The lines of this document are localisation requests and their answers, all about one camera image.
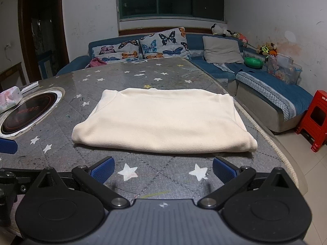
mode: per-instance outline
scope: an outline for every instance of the pink butterfly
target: pink butterfly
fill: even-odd
[[[113,49],[113,46],[103,46],[102,48],[101,48],[101,51],[100,51],[100,53],[99,53],[99,55],[101,55],[101,54],[105,54],[105,53],[114,53],[115,52],[115,50]]]

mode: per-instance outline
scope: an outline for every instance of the blue sofa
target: blue sofa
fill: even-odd
[[[85,68],[91,61],[92,48],[104,45],[115,45],[127,40],[139,40],[143,35],[116,37],[89,43],[89,55],[77,57],[71,63],[62,68],[57,75]],[[231,63],[218,68],[204,59],[203,36],[209,34],[186,34],[191,62],[201,68],[213,78],[225,86],[229,92],[235,95],[247,108],[249,108],[271,131],[280,133],[295,128],[307,110],[312,96],[296,85],[287,85],[265,71],[249,69],[245,65]],[[243,43],[238,42],[241,55],[264,59],[263,55],[256,51],[244,48]]]

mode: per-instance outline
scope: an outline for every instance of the metal screw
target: metal screw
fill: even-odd
[[[21,186],[21,192],[26,192],[26,186],[25,185]]]
[[[204,198],[201,200],[201,204],[206,207],[212,207],[215,206],[217,202],[215,199],[212,198]]]
[[[112,199],[112,200],[111,200],[111,203],[112,203],[114,206],[118,206],[118,207],[120,207],[120,206],[124,206],[124,205],[126,205],[126,204],[127,204],[127,200],[126,200],[125,198],[120,198],[120,197],[118,197],[118,198],[114,198],[114,199]]]
[[[5,174],[8,176],[8,177],[13,177],[15,176],[14,173],[10,172],[10,171],[6,171]]]

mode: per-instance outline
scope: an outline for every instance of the white logo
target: white logo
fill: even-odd
[[[161,203],[161,204],[159,204],[159,206],[162,207],[162,208],[165,208],[165,207],[168,206],[168,204],[167,203]]]

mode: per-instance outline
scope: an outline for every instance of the tile floor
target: tile floor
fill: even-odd
[[[327,145],[317,153],[309,141],[294,131],[276,136],[300,166],[308,183],[305,199],[308,202],[313,221],[305,237],[308,245],[327,245]],[[10,245],[14,236],[0,228],[0,244]]]

